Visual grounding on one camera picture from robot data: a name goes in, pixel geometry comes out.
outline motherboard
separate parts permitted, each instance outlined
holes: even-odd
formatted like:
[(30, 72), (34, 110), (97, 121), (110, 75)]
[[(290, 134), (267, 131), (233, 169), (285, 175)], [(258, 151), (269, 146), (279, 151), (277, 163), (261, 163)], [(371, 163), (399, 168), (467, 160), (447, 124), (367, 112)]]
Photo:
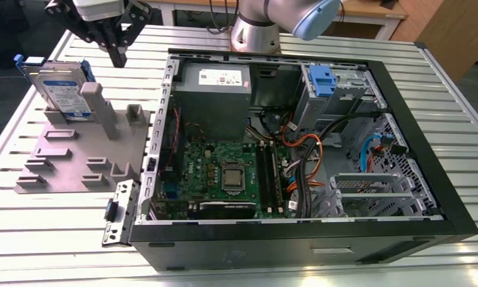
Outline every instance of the motherboard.
[(278, 167), (285, 158), (286, 149), (267, 143), (187, 142), (182, 179), (163, 183), (157, 212), (167, 219), (205, 218), (205, 213), (283, 218)]

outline metal bracket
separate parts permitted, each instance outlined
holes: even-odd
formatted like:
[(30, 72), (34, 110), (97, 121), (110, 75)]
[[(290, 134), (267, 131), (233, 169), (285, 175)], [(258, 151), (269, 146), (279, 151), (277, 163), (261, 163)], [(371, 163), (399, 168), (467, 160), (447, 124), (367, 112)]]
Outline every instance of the metal bracket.
[(117, 183), (114, 196), (107, 202), (103, 219), (106, 229), (102, 236), (102, 247), (130, 246), (129, 234), (134, 221), (135, 203), (138, 201), (139, 183), (134, 180)]

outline aluminum table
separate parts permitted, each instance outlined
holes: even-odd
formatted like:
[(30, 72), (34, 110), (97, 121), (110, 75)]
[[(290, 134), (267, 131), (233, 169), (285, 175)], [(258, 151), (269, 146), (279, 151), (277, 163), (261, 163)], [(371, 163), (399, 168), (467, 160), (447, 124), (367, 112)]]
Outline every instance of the aluminum table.
[[(147, 26), (123, 69), (65, 33), (50, 55), (90, 62), (103, 97), (154, 111), (169, 47), (226, 50), (226, 35)], [(281, 36), (285, 54), (381, 60), (478, 225), (478, 115), (435, 60), (413, 43)], [(478, 236), (386, 265), (155, 272), (133, 248), (101, 248), (111, 193), (16, 194), (14, 181), (46, 121), (30, 88), (0, 137), (0, 283), (38, 286), (478, 286)]]

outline blue plastic tab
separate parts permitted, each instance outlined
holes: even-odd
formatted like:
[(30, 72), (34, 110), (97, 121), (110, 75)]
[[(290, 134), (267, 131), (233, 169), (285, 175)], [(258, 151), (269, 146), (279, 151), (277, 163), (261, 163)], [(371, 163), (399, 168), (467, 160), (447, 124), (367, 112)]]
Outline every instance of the blue plastic tab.
[(317, 97), (330, 97), (335, 90), (335, 76), (329, 66), (310, 66), (310, 81), (315, 87)]
[(81, 68), (86, 72), (85, 76), (86, 76), (87, 81), (94, 82), (95, 77), (94, 77), (94, 74), (91, 73), (90, 63), (87, 62), (87, 60), (81, 61)]
[(26, 81), (29, 82), (30, 79), (29, 79), (29, 77), (26, 77), (26, 74), (25, 74), (25, 72), (24, 72), (24, 70), (22, 70), (22, 68), (21, 68), (22, 65), (24, 65), (24, 63), (22, 63), (22, 55), (21, 55), (21, 54), (17, 54), (17, 55), (14, 56), (14, 61), (16, 61), (16, 68), (18, 69), (18, 71), (21, 72), (24, 78), (25, 78)]

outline power supply label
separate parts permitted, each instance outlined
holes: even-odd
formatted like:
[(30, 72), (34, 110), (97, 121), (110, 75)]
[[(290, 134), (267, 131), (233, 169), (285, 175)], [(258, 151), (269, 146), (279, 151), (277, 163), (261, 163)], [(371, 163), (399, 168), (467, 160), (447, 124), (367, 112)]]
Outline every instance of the power supply label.
[(198, 84), (213, 86), (241, 86), (241, 71), (202, 69), (198, 73)]
[(42, 84), (50, 100), (63, 115), (74, 118), (90, 116), (90, 108), (78, 94), (79, 87), (74, 81), (44, 81)]

